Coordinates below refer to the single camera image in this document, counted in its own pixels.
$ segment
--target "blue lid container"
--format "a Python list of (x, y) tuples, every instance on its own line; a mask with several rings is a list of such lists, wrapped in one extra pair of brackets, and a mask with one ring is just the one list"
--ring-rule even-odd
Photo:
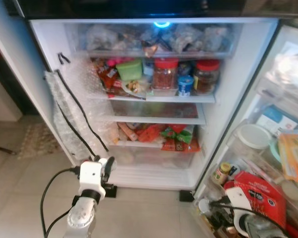
[(193, 86), (194, 79), (191, 76), (181, 76), (178, 78), (179, 96), (190, 96), (190, 92)]

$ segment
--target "yellow package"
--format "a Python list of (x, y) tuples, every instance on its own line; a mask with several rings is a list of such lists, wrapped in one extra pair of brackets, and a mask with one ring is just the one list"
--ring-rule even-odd
[(285, 178), (298, 181), (298, 134), (282, 133), (278, 147)]

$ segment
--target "tile floor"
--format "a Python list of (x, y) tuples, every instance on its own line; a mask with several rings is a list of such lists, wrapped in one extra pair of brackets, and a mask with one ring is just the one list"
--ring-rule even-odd
[[(24, 117), (18, 123), (0, 122), (0, 146), (18, 150), (29, 123), (39, 117)], [(64, 153), (17, 160), (0, 152), (0, 238), (42, 238), (39, 204), (42, 191), (57, 171), (70, 163)], [(47, 224), (65, 212), (78, 189), (78, 180), (60, 175), (51, 185), (44, 204)], [(200, 238), (188, 204), (178, 201), (175, 191), (119, 188), (116, 199), (99, 205), (93, 238)], [(49, 238), (62, 238), (65, 219)]]

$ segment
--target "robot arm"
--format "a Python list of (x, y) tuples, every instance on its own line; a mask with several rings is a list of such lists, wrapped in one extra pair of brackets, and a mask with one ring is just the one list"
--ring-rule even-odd
[(95, 227), (95, 212), (104, 199), (103, 185), (108, 181), (114, 157), (98, 162), (84, 162), (80, 166), (79, 195), (76, 205), (67, 216), (67, 231), (64, 238), (89, 238)]

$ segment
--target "blue light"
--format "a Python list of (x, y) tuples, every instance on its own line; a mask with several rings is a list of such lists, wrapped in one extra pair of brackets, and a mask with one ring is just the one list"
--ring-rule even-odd
[(154, 22), (154, 25), (159, 27), (159, 28), (165, 28), (165, 27), (168, 27), (170, 25), (170, 22), (165, 22), (165, 23)]

